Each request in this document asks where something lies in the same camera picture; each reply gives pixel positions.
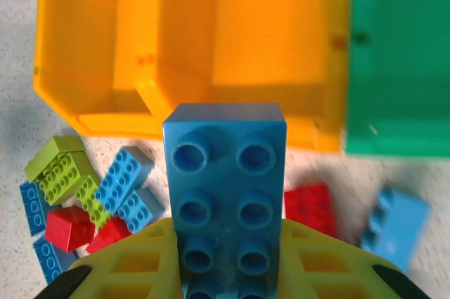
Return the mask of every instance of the green 2x4 brick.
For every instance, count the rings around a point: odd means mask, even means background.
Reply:
[[[73,196],[87,176],[96,176],[85,152],[58,155],[53,168],[39,183],[50,205],[64,203]]]
[[[97,229],[101,229],[111,217],[94,195],[99,184],[100,179],[96,175],[87,176],[75,194],[75,197],[82,202],[83,210],[89,213],[89,219],[96,225]]]
[[[78,136],[52,136],[25,167],[29,182],[40,182],[61,161],[66,153],[84,151]]]

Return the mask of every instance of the orange plastic bin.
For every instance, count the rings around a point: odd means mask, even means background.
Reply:
[[[35,88],[88,135],[159,137],[179,103],[275,102],[340,147],[348,0],[39,0]]]
[[[34,90],[80,134],[159,138],[134,84],[137,0],[38,0]]]

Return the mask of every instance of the red 2x2 brick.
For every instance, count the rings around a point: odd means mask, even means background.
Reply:
[[[95,229],[89,214],[74,205],[49,212],[44,238],[60,250],[69,252],[90,243]]]
[[[330,190],[325,183],[307,184],[284,193],[286,218],[337,238]]]
[[[128,237],[131,233],[128,231],[127,225],[119,217],[113,217],[108,220],[105,226],[99,231],[97,236],[89,244],[86,251],[94,253],[116,241]]]

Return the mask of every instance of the blue 2x4 brick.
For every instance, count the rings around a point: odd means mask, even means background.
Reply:
[[[154,164],[135,146],[122,147],[115,156],[95,197],[106,211],[115,215],[131,190],[139,188]]]
[[[369,217],[361,248],[406,272],[429,211],[430,206],[419,197],[384,188]]]
[[[280,108],[180,105],[163,134],[186,297],[273,296],[286,145]]]
[[[30,234],[34,236],[45,230],[49,211],[58,209],[60,206],[50,206],[44,200],[44,192],[38,187],[37,183],[25,182],[19,188],[25,207],[25,214],[27,215]]]
[[[56,248],[43,236],[33,243],[33,248],[48,284],[67,271],[78,259],[74,252],[64,252]]]
[[[164,211],[161,203],[149,188],[133,190],[120,206],[117,214],[135,234],[154,222]]]

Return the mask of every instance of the speckled white floor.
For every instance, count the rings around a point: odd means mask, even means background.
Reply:
[[[18,186],[23,168],[54,134],[72,130],[32,91],[36,0],[0,0],[0,298],[32,298],[44,277],[32,249]],[[100,176],[123,144],[155,159],[147,184],[168,207],[162,144],[84,139]],[[450,298],[450,163],[369,160],[288,150],[285,187],[324,179],[332,189],[342,238],[355,242],[385,183],[424,197],[433,213],[409,276],[434,299]]]

